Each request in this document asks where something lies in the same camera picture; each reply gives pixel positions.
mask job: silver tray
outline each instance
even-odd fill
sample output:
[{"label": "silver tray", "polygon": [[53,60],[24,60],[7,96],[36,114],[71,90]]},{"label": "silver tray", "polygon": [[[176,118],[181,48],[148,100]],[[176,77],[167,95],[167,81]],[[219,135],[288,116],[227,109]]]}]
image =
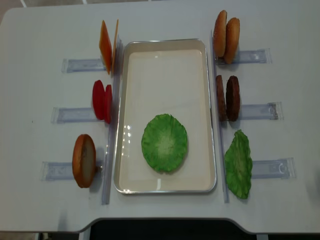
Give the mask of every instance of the silver tray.
[{"label": "silver tray", "polygon": [[[207,50],[199,39],[129,43],[123,56],[114,185],[123,194],[200,193],[217,181]],[[156,115],[184,125],[188,153],[172,174],[154,171],[141,139]]]}]

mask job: brown patty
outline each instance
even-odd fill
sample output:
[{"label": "brown patty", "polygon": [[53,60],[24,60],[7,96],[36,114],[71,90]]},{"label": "brown patty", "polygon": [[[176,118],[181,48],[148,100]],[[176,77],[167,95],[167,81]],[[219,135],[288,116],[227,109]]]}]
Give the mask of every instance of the brown patty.
[{"label": "brown patty", "polygon": [[229,121],[236,121],[240,111],[240,90],[236,76],[231,76],[226,84],[226,115]]},{"label": "brown patty", "polygon": [[224,122],[227,120],[227,113],[226,113],[224,84],[222,82],[221,75],[216,76],[215,81],[216,81],[216,95],[218,98],[219,120],[220,122]]}]

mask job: table surface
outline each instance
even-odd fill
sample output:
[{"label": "table surface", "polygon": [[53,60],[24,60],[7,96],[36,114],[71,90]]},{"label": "table surface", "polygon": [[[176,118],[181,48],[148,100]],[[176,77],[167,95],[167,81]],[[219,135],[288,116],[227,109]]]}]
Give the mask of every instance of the table surface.
[{"label": "table surface", "polygon": [[[319,7],[317,0],[183,0],[7,12],[0,26],[0,231],[73,232],[104,218],[208,218],[253,233],[320,232]],[[239,47],[270,48],[273,63],[217,73],[224,80],[238,76],[243,104],[282,101],[283,121],[243,122],[251,156],[293,157],[296,179],[255,179],[247,201],[230,193],[224,203],[217,160],[217,184],[209,194],[127,196],[112,187],[109,205],[101,205],[101,182],[80,189],[73,180],[41,181],[42,162],[70,162],[79,134],[106,150],[103,123],[50,122],[53,107],[89,107],[94,81],[111,83],[105,72],[61,73],[63,58],[100,56],[102,20],[113,39],[119,18],[124,45],[199,38],[209,50],[210,30],[223,9],[228,19],[240,19]],[[208,64],[212,90],[210,57]],[[217,126],[214,118],[215,141]],[[217,145],[215,154],[219,159]]]}]

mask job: green lettuce leaf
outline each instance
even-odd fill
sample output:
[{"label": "green lettuce leaf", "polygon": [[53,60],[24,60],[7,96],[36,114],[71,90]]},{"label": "green lettuce leaf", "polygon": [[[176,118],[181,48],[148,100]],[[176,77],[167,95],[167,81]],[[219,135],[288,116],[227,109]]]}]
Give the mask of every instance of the green lettuce leaf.
[{"label": "green lettuce leaf", "polygon": [[252,159],[248,137],[238,130],[224,155],[226,183],[234,195],[247,199],[251,188]]},{"label": "green lettuce leaf", "polygon": [[146,162],[157,172],[172,172],[188,151],[185,127],[169,114],[157,115],[144,129],[141,140]]}]

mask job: red tomato slice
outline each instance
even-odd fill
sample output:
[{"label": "red tomato slice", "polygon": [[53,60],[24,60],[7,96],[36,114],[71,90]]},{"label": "red tomato slice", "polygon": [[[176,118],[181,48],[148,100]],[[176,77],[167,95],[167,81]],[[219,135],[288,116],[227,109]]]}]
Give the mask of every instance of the red tomato slice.
[{"label": "red tomato slice", "polygon": [[111,123],[111,108],[112,108],[112,89],[111,85],[107,85],[105,88],[104,97],[104,121],[107,124]]},{"label": "red tomato slice", "polygon": [[96,118],[99,120],[103,120],[105,117],[105,88],[100,80],[94,82],[92,90],[92,104]]}]

